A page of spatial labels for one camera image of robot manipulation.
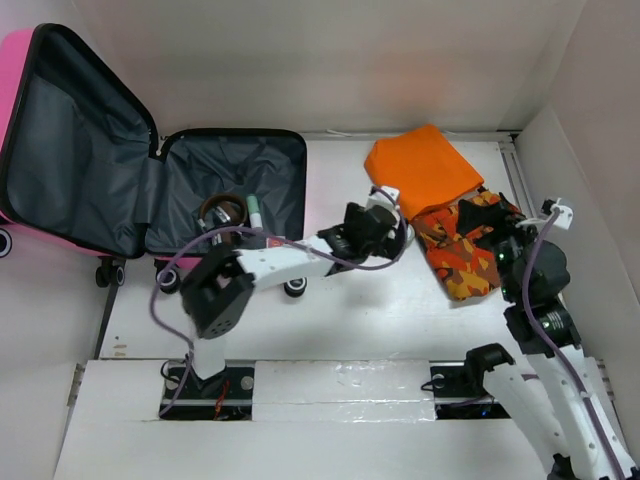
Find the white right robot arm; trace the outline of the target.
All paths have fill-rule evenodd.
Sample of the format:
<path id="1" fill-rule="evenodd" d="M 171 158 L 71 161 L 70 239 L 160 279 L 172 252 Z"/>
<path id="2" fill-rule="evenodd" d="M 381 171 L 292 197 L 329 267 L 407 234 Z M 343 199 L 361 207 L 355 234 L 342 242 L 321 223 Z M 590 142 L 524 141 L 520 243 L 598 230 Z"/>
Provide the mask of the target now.
<path id="1" fill-rule="evenodd" d="M 508 413 L 533 447 L 550 479 L 636 479 L 639 466 L 614 431 L 594 391 L 581 337 L 560 299 L 570 283 L 565 253 L 547 241 L 552 227 L 568 229 L 572 210 L 558 200 L 543 204 L 543 218 L 527 218 L 505 199 L 488 206 L 458 204 L 456 229 L 481 227 L 494 254 L 506 325 L 541 388 L 498 344 L 467 352 L 462 381 L 487 393 Z"/>

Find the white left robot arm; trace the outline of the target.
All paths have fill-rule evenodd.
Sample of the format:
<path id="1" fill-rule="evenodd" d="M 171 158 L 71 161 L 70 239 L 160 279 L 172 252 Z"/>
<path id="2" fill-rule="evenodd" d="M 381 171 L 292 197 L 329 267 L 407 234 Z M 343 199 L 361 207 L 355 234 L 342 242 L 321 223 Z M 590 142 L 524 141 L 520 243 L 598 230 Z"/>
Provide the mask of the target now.
<path id="1" fill-rule="evenodd" d="M 217 339 L 236 327 L 253 294 L 294 280 L 365 270 L 371 256 L 393 264 L 407 234 L 406 219 L 396 207 L 351 202 L 341 224 L 304 241 L 254 250 L 219 244 L 183 281 L 182 306 L 199 340 Z"/>

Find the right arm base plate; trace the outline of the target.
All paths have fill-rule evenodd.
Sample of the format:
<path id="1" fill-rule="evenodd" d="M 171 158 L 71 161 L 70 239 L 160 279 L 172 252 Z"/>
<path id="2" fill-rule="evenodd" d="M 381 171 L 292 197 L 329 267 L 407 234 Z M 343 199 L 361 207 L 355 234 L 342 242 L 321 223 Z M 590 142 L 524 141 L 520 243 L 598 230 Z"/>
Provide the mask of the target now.
<path id="1" fill-rule="evenodd" d="M 495 370 L 475 369 L 464 362 L 431 362 L 421 390 L 433 395 L 436 419 L 509 419 L 505 408 L 483 387 L 483 381 Z"/>

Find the pink suitcase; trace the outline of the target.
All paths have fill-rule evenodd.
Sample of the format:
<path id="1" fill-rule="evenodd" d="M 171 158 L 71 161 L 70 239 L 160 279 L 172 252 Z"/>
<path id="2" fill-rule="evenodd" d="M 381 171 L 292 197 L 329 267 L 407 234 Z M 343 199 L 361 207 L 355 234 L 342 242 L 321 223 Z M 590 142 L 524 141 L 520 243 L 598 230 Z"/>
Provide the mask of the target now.
<path id="1" fill-rule="evenodd" d="M 151 113 L 74 31 L 47 23 L 1 43 L 1 219 L 95 256 L 98 286 L 122 284 L 145 255 L 164 286 L 207 245 L 205 202 L 255 196 L 266 232 L 299 240 L 307 145 L 269 128 L 195 128 L 158 135 Z"/>

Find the white tape roll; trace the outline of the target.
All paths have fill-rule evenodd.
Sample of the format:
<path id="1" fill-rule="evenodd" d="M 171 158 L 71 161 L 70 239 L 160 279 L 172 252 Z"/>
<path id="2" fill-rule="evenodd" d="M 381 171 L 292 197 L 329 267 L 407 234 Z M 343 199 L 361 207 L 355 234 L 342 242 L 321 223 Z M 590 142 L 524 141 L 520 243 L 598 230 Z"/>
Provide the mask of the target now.
<path id="1" fill-rule="evenodd" d="M 414 241 L 415 239 L 415 230 L 414 228 L 409 224 L 406 223 L 405 224 L 405 246 L 409 247 L 411 245 L 411 243 Z"/>

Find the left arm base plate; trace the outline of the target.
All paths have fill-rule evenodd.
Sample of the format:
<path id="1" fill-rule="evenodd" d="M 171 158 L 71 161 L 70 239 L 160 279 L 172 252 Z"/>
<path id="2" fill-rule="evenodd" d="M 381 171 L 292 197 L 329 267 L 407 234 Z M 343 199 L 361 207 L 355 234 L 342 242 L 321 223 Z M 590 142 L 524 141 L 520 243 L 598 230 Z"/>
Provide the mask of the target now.
<path id="1" fill-rule="evenodd" d="M 161 420 L 230 422 L 252 419 L 254 364 L 228 365 L 209 380 L 201 380 L 191 373 L 175 403 L 165 411 L 178 391 L 183 372 L 181 363 L 171 362 L 161 368 L 164 380 L 159 405 Z"/>

